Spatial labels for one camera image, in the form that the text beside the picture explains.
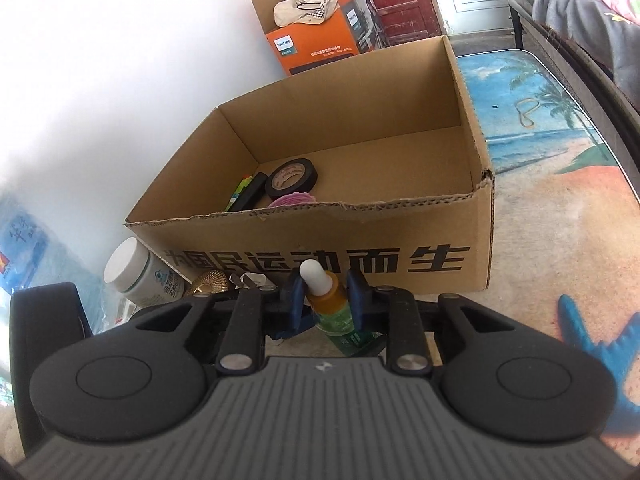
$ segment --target philips logo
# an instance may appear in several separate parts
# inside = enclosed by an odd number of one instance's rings
[[[281,56],[288,56],[289,54],[295,54],[297,52],[296,47],[293,46],[291,36],[283,36],[282,38],[273,40],[273,44],[276,46]]]
[[[273,43],[276,44],[276,48],[278,51],[282,52],[283,50],[287,50],[293,46],[293,41],[291,41],[291,36],[284,36],[283,38],[278,38],[274,40]]]

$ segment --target cardboard box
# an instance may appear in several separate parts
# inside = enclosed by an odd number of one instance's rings
[[[300,156],[318,170],[318,203],[222,212],[245,174]],[[493,203],[484,138],[449,40],[439,37],[220,105],[126,225],[190,280],[213,267],[282,282],[314,257],[343,275],[359,266],[373,285],[466,291],[488,285]]]
[[[319,25],[279,28],[273,7],[284,0],[251,0],[271,49],[287,75],[387,46],[373,0],[338,0],[340,7]]]

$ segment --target beach print mat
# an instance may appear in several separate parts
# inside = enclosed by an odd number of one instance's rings
[[[523,50],[458,58],[491,155],[491,282],[466,296],[591,353],[618,398],[603,441],[640,462],[640,208],[574,99]]]

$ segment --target bed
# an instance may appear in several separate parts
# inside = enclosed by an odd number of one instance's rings
[[[540,44],[640,189],[640,25],[602,0],[509,4],[516,47]]]

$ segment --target round black pad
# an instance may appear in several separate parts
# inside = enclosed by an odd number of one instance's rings
[[[540,443],[598,434],[616,392],[599,361],[533,330],[474,338],[447,364],[441,388],[476,428]]]
[[[517,397],[546,400],[567,391],[571,386],[571,375],[553,361],[521,357],[498,368],[498,382]]]
[[[206,388],[202,367],[183,339],[132,324],[53,354],[33,374],[30,397],[47,429],[117,442],[180,424]]]
[[[151,368],[126,356],[103,357],[85,364],[76,382],[85,393],[99,399],[123,399],[142,390],[151,380]]]
[[[270,174],[264,190],[273,200],[295,192],[309,192],[316,185],[318,172],[308,158],[285,162]]]

